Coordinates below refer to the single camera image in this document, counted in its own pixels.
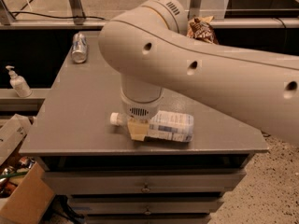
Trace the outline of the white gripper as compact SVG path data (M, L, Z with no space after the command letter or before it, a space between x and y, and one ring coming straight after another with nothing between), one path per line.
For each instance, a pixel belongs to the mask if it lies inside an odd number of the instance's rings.
M132 118L128 119L127 126L131 138L135 141L144 141L150 128L147 120L151 119L159 111L159 105L163 96L149 102L134 101L121 93L121 103L123 111Z

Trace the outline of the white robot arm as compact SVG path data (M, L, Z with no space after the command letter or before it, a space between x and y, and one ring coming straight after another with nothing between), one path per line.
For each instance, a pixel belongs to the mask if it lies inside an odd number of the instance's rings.
M105 24L105 61L123 75L176 91L294 145L299 57L188 38L178 0L149 0Z

